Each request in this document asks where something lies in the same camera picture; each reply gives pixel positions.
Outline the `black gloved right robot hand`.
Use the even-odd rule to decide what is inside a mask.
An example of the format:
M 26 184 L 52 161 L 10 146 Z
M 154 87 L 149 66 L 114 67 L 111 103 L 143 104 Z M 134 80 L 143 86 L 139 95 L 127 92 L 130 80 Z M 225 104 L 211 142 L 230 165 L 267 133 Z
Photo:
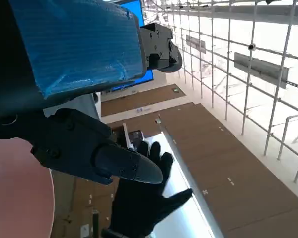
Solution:
M 119 180 L 112 202 L 110 225 L 101 231 L 103 238 L 145 238 L 159 222 L 182 207 L 193 195 L 193 190 L 189 188 L 168 198 L 163 196 L 173 157 L 168 152 L 161 153 L 159 142 L 148 144 L 142 141 L 137 152 L 158 167 L 158 181 L 141 183 L 124 178 Z

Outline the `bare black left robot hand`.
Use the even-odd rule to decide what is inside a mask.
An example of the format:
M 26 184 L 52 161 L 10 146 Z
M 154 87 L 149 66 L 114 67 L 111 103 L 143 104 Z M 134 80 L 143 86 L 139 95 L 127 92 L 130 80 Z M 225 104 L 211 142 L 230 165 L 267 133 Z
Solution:
M 0 0 L 0 139 L 21 138 L 44 167 L 109 185 L 159 184 L 161 169 L 118 145 L 111 129 L 61 104 L 176 72 L 172 31 L 102 0 Z M 51 116 L 44 109 L 57 106 Z

